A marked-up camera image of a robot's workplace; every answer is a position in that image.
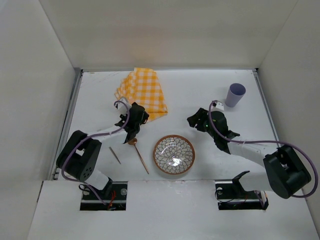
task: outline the cloth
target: cloth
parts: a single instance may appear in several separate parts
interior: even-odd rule
[[[149,114],[148,122],[168,114],[157,73],[152,69],[136,67],[122,81],[114,95],[118,100],[125,97],[130,104],[136,102],[143,106]]]

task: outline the ceramic bowl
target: ceramic bowl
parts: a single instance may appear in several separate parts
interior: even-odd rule
[[[153,160],[166,174],[182,174],[194,164],[195,149],[183,136],[167,135],[156,143]]]

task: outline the cable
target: cable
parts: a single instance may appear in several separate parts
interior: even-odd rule
[[[111,200],[110,200],[110,203],[109,203],[109,205],[107,207],[107,210],[110,209],[110,207],[112,206],[112,202],[115,200],[115,198],[116,198],[116,191],[113,190],[113,192],[111,192]]]
[[[82,192],[86,192],[86,193],[90,193],[90,189],[87,188],[87,185],[85,184],[79,184],[78,188],[82,191]]]
[[[128,124],[128,121],[129,121],[129,118],[130,118],[130,111],[129,111],[128,106],[127,106],[126,104],[124,104],[122,101],[119,101],[119,100],[115,101],[113,105],[115,106],[117,103],[123,104],[123,105],[125,106],[125,108],[126,108],[126,115],[127,115],[127,116],[126,116],[126,120],[125,120],[124,124],[123,124],[120,128],[118,128],[117,130],[114,130],[114,131],[112,131],[112,132],[95,133],[95,134],[92,134],[92,135],[87,136],[87,137],[85,137],[84,139],[82,139],[82,140],[74,147],[74,149],[70,152],[70,154],[68,155],[68,157],[67,157],[66,160],[64,161],[64,164],[62,165],[61,175],[62,175],[62,177],[63,177],[64,179],[69,180],[69,181],[72,181],[72,182],[79,182],[77,179],[73,179],[73,178],[67,177],[67,176],[65,175],[65,169],[66,169],[66,166],[67,166],[67,164],[68,164],[71,156],[76,152],[76,150],[77,150],[85,141],[87,141],[87,140],[90,139],[90,138],[95,138],[95,137],[100,137],[100,136],[108,136],[108,135],[112,135],[112,134],[118,133],[119,131],[121,131],[122,129],[124,129],[125,126]],[[85,182],[84,182],[83,184],[86,185],[86,186],[88,187],[88,189],[90,189],[90,190],[94,193],[94,195],[96,196],[96,198],[99,199],[100,202],[103,203],[103,205],[107,205],[107,204],[101,199],[101,197],[98,195],[98,193],[95,191],[95,189],[94,189],[91,185],[89,185],[89,184],[87,184],[87,183],[85,183]]]
[[[229,203],[229,202],[231,202],[232,200],[235,200],[235,199],[233,198],[233,199],[228,200],[228,201],[221,201],[220,199],[218,199],[217,190],[215,190],[214,196],[215,196],[215,199],[217,199],[218,201],[220,201],[220,203]]]
[[[245,200],[240,202],[239,205],[244,204],[248,200],[248,195],[245,196]]]
[[[237,140],[232,140],[232,139],[229,139],[225,136],[223,136],[219,131],[218,129],[216,128],[216,126],[214,125],[214,122],[212,120],[212,117],[211,117],[211,108],[213,107],[213,104],[214,103],[217,103],[218,100],[213,100],[210,105],[209,105],[209,120],[210,120],[210,124],[211,126],[213,127],[213,129],[215,130],[215,132],[221,137],[223,138],[224,140],[228,141],[228,142],[232,142],[232,143],[237,143],[237,144],[261,144],[261,143],[271,143],[271,144],[282,144],[282,145],[287,145],[295,150],[297,150],[298,152],[300,152],[304,157],[305,159],[309,162],[309,164],[311,165],[312,167],[312,170],[313,170],[313,173],[314,173],[314,185],[313,185],[313,188],[312,190],[305,194],[305,195],[292,195],[292,197],[294,198],[299,198],[299,199],[302,199],[302,198],[307,198],[307,197],[310,197],[311,195],[313,195],[315,193],[315,191],[317,190],[318,188],[318,181],[319,181],[319,176],[318,176],[318,172],[317,172],[317,169],[316,169],[316,166],[314,165],[314,163],[312,162],[312,160],[310,159],[310,157],[304,152],[302,151],[299,147],[297,147],[296,145],[293,145],[291,143],[288,143],[288,142],[285,142],[285,141],[276,141],[276,140],[259,140],[259,141],[237,141]]]

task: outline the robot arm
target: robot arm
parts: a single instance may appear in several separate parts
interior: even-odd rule
[[[120,115],[121,120],[115,126],[90,134],[80,130],[75,131],[56,161],[56,166],[63,169],[68,156],[74,148],[88,136],[94,135],[94,137],[90,137],[81,144],[77,148],[77,151],[71,155],[64,171],[79,182],[91,185],[102,196],[109,194],[113,182],[109,177],[95,168],[102,143],[107,145],[107,147],[127,143],[137,135],[140,131],[140,125],[145,124],[149,117],[145,108],[135,102],[132,106],[127,102],[124,102],[124,104],[129,108],[129,119],[123,129],[114,134],[109,134],[125,124],[127,115],[122,107],[119,109],[122,113]]]
[[[216,103],[214,107],[223,109],[221,103]],[[190,127],[208,133],[221,151],[244,157],[265,168],[268,182],[257,181],[253,185],[259,188],[252,190],[272,190],[280,197],[288,199],[311,181],[309,172],[292,147],[283,145],[276,148],[261,143],[243,144],[228,141],[214,130],[209,122],[208,114],[207,110],[200,108],[196,114],[188,117]],[[246,141],[238,133],[229,130],[226,117],[222,112],[212,111],[210,114],[214,126],[223,136],[230,140]],[[250,182],[244,176],[248,172],[242,172],[232,179],[240,195],[245,192],[244,188],[248,189]]]

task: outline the purple cup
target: purple cup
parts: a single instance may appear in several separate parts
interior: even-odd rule
[[[246,88],[240,83],[233,83],[229,87],[228,94],[226,96],[225,105],[229,108],[233,108],[240,99],[245,95]]]

